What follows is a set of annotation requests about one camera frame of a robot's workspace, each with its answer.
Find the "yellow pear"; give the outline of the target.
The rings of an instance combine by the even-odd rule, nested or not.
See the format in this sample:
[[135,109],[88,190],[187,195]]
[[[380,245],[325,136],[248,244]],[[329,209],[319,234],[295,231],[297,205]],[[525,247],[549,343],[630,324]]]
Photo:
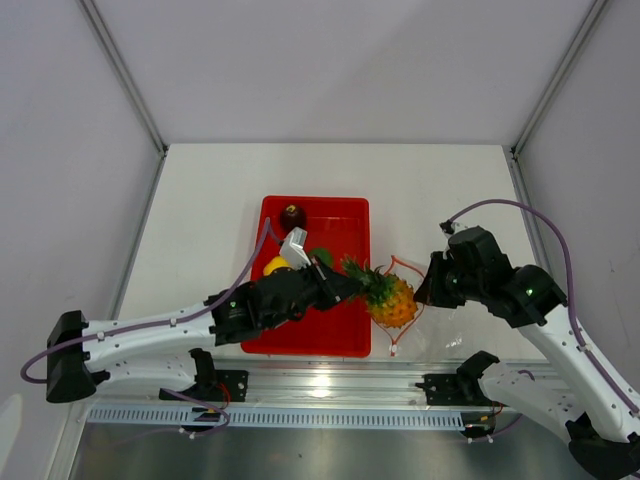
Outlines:
[[263,275],[269,276],[279,269],[290,269],[291,265],[282,256],[272,258],[263,268]]

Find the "dark red apple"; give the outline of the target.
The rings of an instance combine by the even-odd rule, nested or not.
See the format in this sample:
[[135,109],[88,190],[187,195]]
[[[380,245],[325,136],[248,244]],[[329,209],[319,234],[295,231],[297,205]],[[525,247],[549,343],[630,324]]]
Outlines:
[[281,229],[289,233],[295,228],[305,229],[307,226],[306,211],[298,204],[289,204],[279,214]]

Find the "yellow pineapple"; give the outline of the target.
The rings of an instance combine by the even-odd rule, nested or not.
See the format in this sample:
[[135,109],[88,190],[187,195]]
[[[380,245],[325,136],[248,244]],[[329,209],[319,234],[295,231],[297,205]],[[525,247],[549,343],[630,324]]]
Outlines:
[[379,326],[400,328],[410,323],[418,307],[414,289],[394,273],[383,273],[382,267],[371,268],[367,262],[358,263],[354,258],[341,261],[345,275],[358,283],[354,294],[364,303],[366,311]]

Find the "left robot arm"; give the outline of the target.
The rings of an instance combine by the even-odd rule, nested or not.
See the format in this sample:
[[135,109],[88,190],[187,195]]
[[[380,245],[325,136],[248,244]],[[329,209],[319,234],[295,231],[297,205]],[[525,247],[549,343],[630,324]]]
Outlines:
[[170,347],[218,347],[253,340],[308,310],[330,310],[355,296],[360,281],[320,258],[298,270],[279,268],[257,281],[236,283],[171,318],[145,318],[125,326],[64,313],[47,339],[46,399],[71,403],[96,393],[111,379],[107,366]]

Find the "green lime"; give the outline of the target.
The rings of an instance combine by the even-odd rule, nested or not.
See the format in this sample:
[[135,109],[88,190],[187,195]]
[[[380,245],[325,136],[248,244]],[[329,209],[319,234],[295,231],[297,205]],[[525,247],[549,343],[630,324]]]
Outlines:
[[310,256],[322,261],[329,268],[334,266],[334,257],[327,248],[316,247],[310,251]]

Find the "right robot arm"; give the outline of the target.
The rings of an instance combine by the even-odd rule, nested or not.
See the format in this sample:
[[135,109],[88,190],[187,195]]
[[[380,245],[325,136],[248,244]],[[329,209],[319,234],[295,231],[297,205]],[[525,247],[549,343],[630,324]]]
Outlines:
[[533,344],[569,387],[561,395],[479,351],[456,370],[458,395],[511,407],[559,438],[596,479],[639,473],[639,394],[591,343],[555,281],[534,265],[514,268],[499,251],[432,253],[418,302],[444,308],[476,301]]

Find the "clear zip top bag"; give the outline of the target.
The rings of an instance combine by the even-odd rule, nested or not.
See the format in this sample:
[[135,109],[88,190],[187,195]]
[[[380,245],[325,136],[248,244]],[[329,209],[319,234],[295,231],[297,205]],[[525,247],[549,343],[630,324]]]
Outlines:
[[370,359],[407,363],[464,360],[471,355],[468,333],[459,323],[459,310],[417,304],[417,311],[400,327],[371,323]]

